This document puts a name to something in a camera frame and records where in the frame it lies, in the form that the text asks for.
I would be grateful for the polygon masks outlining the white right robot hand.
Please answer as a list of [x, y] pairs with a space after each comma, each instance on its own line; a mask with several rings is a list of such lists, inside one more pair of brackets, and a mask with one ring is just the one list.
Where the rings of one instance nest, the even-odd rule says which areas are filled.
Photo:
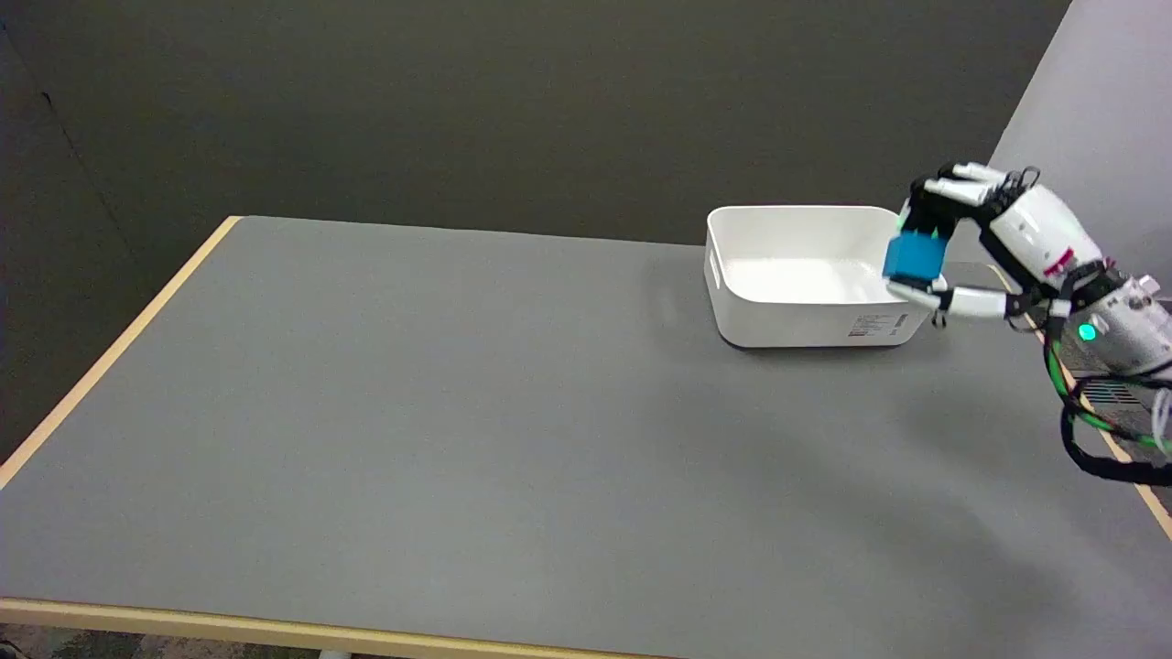
[[[884, 254], [884, 286], [938, 315], [1011, 319], [1056, 301], [1058, 315], [1067, 317], [1077, 291], [1109, 266], [1071, 209], [1038, 183], [1040, 175], [1036, 167], [1002, 172], [955, 163], [914, 182]], [[1017, 283], [1017, 295], [946, 283], [946, 252], [963, 220], [977, 226], [980, 246]]]

